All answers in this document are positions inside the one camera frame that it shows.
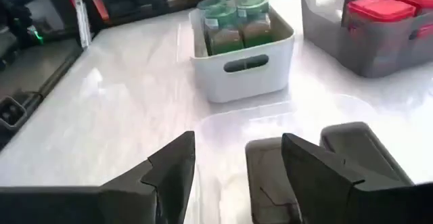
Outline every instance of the table surface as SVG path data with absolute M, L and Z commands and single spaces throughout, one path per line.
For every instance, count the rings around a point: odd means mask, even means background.
M 79 46 L 74 39 L 31 47 L 0 73 L 0 96 L 16 91 L 39 91 L 51 75 Z
M 433 64 L 360 78 L 303 40 L 300 0 L 270 2 L 296 31 L 286 89 L 209 103 L 189 60 L 190 10 L 105 30 L 0 153 L 0 185 L 100 185 L 207 116 L 335 94 L 371 105 L 379 138 L 410 178 L 432 181 Z

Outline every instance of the gray tray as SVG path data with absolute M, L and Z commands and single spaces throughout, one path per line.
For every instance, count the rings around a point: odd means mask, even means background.
M 355 74 L 381 77 L 433 60 L 433 35 L 413 39 L 414 31 L 433 23 L 433 13 L 394 23 L 372 22 L 353 35 L 341 27 L 343 3 L 301 0 L 304 36 Z

